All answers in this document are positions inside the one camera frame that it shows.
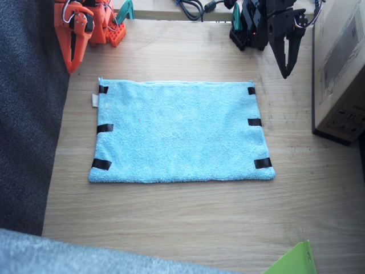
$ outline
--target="cable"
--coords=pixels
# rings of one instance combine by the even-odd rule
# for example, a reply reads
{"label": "cable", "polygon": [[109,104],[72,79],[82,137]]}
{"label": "cable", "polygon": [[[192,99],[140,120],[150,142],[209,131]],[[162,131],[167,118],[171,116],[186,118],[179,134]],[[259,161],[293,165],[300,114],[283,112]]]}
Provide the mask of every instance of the cable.
{"label": "cable", "polygon": [[117,31],[117,29],[118,29],[118,27],[119,27],[119,25],[118,25],[118,22],[117,22],[117,20],[116,20],[116,17],[115,17],[115,13],[114,13],[114,11],[113,11],[113,9],[112,9],[112,7],[110,6],[110,2],[111,2],[111,0],[109,0],[109,2],[106,4],[106,3],[98,3],[98,4],[96,4],[96,5],[102,5],[103,7],[108,7],[111,11],[112,11],[112,14],[113,14],[113,17],[114,17],[114,20],[115,20],[115,23],[116,23],[116,29],[112,29],[111,27],[109,27],[108,26],[108,29],[110,29],[111,31]]}
{"label": "cable", "polygon": [[294,26],[299,28],[299,29],[306,29],[308,28],[310,25],[314,24],[315,21],[317,21],[318,17],[319,17],[319,14],[321,13],[322,11],[322,2],[323,3],[326,3],[326,0],[315,0],[315,10],[314,10],[314,16],[313,16],[313,19],[307,24],[307,26],[300,26],[297,24],[297,20],[295,19],[294,17]]}
{"label": "cable", "polygon": [[[205,13],[213,11],[216,8],[216,4],[223,2],[224,0],[219,0],[219,1],[212,0],[203,7],[202,3],[199,0],[177,0],[176,5],[180,5],[182,11],[185,13],[186,17],[188,17],[189,20],[197,21],[201,19],[201,21],[203,22],[203,15]],[[188,11],[184,4],[189,4],[194,6],[198,10],[198,15],[194,15],[190,11]]]}
{"label": "cable", "polygon": [[63,9],[62,9],[62,20],[65,22],[65,23],[69,23],[71,21],[71,19],[75,16],[75,13],[73,13],[70,18],[68,20],[66,20],[64,18],[64,14],[66,13],[66,9],[67,9],[67,6],[68,4],[70,3],[70,0],[67,0],[66,3],[64,4],[63,6]]}

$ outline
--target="cardboard box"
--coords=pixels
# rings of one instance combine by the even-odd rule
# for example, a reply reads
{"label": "cardboard box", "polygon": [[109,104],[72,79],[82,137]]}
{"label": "cardboard box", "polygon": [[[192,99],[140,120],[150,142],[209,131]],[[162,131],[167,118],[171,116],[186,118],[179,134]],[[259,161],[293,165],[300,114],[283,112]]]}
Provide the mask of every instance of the cardboard box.
{"label": "cardboard box", "polygon": [[327,1],[313,29],[313,133],[350,144],[365,130],[365,0]]}

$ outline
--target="towel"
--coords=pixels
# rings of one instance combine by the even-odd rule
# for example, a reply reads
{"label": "towel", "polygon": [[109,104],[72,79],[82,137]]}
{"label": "towel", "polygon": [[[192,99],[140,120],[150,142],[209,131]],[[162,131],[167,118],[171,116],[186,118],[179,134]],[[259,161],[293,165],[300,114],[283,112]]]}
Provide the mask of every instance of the towel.
{"label": "towel", "polygon": [[91,183],[275,177],[254,83],[99,84]]}

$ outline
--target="blue fabric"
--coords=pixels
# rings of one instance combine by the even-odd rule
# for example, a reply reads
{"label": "blue fabric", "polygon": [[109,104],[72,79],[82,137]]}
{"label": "blue fabric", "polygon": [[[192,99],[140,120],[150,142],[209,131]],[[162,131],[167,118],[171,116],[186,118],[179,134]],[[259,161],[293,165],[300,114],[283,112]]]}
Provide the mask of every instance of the blue fabric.
{"label": "blue fabric", "polygon": [[0,243],[3,274],[234,274],[197,264],[66,244],[6,229],[0,229]]}
{"label": "blue fabric", "polygon": [[269,157],[253,83],[146,82],[99,79],[98,125],[112,132],[96,137],[92,167],[99,182],[184,182],[272,179],[272,167],[256,169]]}

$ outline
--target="black cable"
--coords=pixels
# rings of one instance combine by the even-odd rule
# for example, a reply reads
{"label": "black cable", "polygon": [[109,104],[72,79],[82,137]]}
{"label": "black cable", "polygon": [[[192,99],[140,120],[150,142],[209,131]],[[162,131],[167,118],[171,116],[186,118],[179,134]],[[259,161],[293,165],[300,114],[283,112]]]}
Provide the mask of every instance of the black cable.
{"label": "black cable", "polygon": [[[202,22],[203,22],[203,15],[205,13],[213,11],[216,8],[216,4],[223,2],[224,0],[219,0],[217,2],[213,0],[208,4],[206,4],[205,7],[203,7],[202,3],[199,0],[177,0],[177,3],[180,5],[182,11],[185,13],[186,17],[188,17],[189,20],[197,21],[201,19]],[[197,15],[192,14],[190,11],[186,9],[184,4],[189,4],[194,6],[198,10],[198,14]]]}

